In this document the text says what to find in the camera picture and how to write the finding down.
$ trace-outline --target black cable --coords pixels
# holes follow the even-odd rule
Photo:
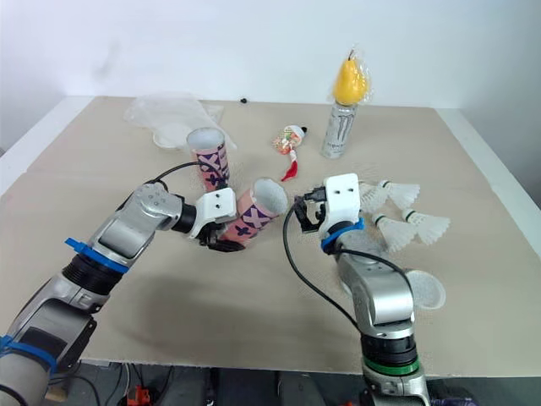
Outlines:
[[[311,288],[314,292],[316,292],[319,296],[321,296],[323,299],[325,299],[327,302],[329,302],[331,305],[335,306],[335,308],[338,309],[338,311],[340,311],[352,324],[353,326],[359,331],[359,328],[358,328],[358,325],[357,325],[357,322],[355,321],[355,319],[353,319],[353,317],[351,317],[351,315],[349,313],[347,313],[347,311],[341,307],[337,302],[335,302],[333,299],[331,299],[329,296],[327,296],[326,294],[324,294],[321,290],[319,290],[315,285],[313,285],[300,271],[299,269],[297,268],[297,266],[295,265],[295,261],[293,260],[292,256],[291,256],[291,251],[289,249],[289,243],[287,241],[287,225],[289,224],[289,219],[291,218],[292,214],[293,214],[293,211],[295,210],[294,209],[295,206],[291,206],[291,208],[289,209],[289,211],[287,212],[286,214],[286,218],[284,219],[284,225],[283,225],[283,228],[282,228],[282,239],[283,239],[283,243],[284,243],[284,250],[286,251],[286,256],[287,256],[287,260],[289,261],[289,265],[291,265],[291,268],[293,268],[293,270],[295,271],[295,273],[297,274],[297,276],[300,278],[301,281],[303,281],[304,283],[306,283],[306,285]]]
[[[370,260],[378,261],[378,262],[382,263],[383,265],[387,265],[393,271],[396,271],[396,272],[400,273],[400,275],[406,281],[409,289],[413,292],[412,284],[409,282],[409,279],[407,279],[407,276],[406,276],[406,273],[404,272],[404,270],[402,268],[400,268],[398,265],[393,264],[392,262],[386,260],[385,258],[381,258],[380,256],[369,254],[368,252],[356,251],[356,250],[346,250],[346,249],[339,249],[339,250],[333,251],[332,254],[357,255],[357,256],[362,256],[364,258],[369,258]]]
[[[186,163],[183,163],[183,164],[178,165],[176,167],[172,167],[171,169],[167,169],[164,173],[156,176],[153,180],[154,180],[154,182],[158,182],[158,181],[161,180],[161,178],[166,177],[170,173],[173,173],[173,172],[175,172],[175,171],[177,171],[179,169],[183,169],[184,167],[193,167],[193,166],[208,167],[212,172],[214,172],[216,175],[218,175],[218,178],[220,180],[223,180],[220,173],[214,167],[212,167],[208,163],[198,162],[198,161],[186,162]]]
[[[132,365],[132,367],[134,368],[135,375],[139,379],[139,382],[140,382],[141,386],[145,387],[145,383],[143,382],[143,374],[139,373],[139,371],[137,370],[137,367],[135,366],[135,364],[130,364],[130,365]]]
[[[88,383],[90,388],[92,389],[92,392],[94,393],[94,397],[96,398],[97,406],[101,406],[100,395],[98,395],[98,390],[96,389],[96,386],[91,382],[91,380],[85,378],[84,376],[70,375],[70,376],[66,376],[64,378],[53,378],[53,379],[51,379],[49,381],[49,385],[55,385],[55,384],[60,383],[62,381],[69,381],[71,379],[80,379],[81,381],[85,381],[86,383]]]
[[[155,406],[160,406],[161,402],[163,402],[163,399],[165,398],[166,396],[166,393],[167,393],[167,390],[169,389],[169,385],[170,385],[170,378],[172,377],[172,373],[174,372],[174,366],[171,365],[169,367],[169,371],[167,372],[167,378],[166,378],[166,381],[165,383],[163,384],[163,388],[161,389],[160,391],[160,396],[158,397],[158,399],[156,400],[156,403],[155,403]]]
[[[107,400],[105,401],[105,406],[107,406],[109,404],[109,402],[111,402],[112,397],[117,392],[118,387],[120,387],[120,381],[122,380],[123,372],[124,372],[124,365],[120,364],[120,372],[118,373],[117,383],[115,384],[114,389],[112,390],[111,394],[109,395],[109,398],[107,398]]]

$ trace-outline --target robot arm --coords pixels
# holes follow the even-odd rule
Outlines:
[[[143,184],[87,244],[68,239],[77,255],[34,294],[0,345],[0,404],[41,404],[49,375],[69,370],[96,329],[92,315],[148,247],[156,230],[179,231],[216,250],[241,247],[216,241],[216,224],[236,216],[235,194],[219,189],[195,206],[161,183]]]
[[[307,218],[306,200],[321,204],[318,224]],[[387,259],[385,247],[361,231],[359,209],[358,178],[349,173],[327,178],[323,188],[296,199],[295,213],[302,230],[317,231],[323,251],[335,256],[342,283],[352,295],[369,388],[361,404],[429,406],[413,338],[412,290],[403,273],[376,260]]]

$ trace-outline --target cable connector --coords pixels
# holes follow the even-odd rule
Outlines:
[[[312,201],[326,201],[327,193],[325,192],[325,186],[320,186],[319,188],[315,188],[311,192],[304,194],[303,199]]]

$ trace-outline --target badminton shuttlecock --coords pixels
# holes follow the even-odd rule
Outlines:
[[[389,252],[396,252],[412,242],[417,228],[409,222],[398,222],[383,214],[374,214],[372,221],[383,234]]]
[[[451,220],[447,217],[429,216],[412,209],[404,210],[402,218],[415,226],[421,241],[427,245],[435,243],[451,224]]]
[[[358,184],[358,193],[361,198],[361,210],[367,213],[374,213],[387,200],[387,190],[379,185],[374,186],[363,181]]]
[[[382,180],[378,186],[387,190],[387,194],[399,209],[411,206],[421,190],[418,184],[394,184],[390,180]]]

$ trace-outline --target clear plastic bag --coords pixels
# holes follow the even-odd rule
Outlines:
[[[161,148],[184,148],[186,137],[195,129],[216,128],[226,135],[227,147],[237,149],[217,124],[222,113],[223,106],[203,105],[189,93],[164,93],[138,97],[124,113],[124,119],[151,129],[154,143]]]

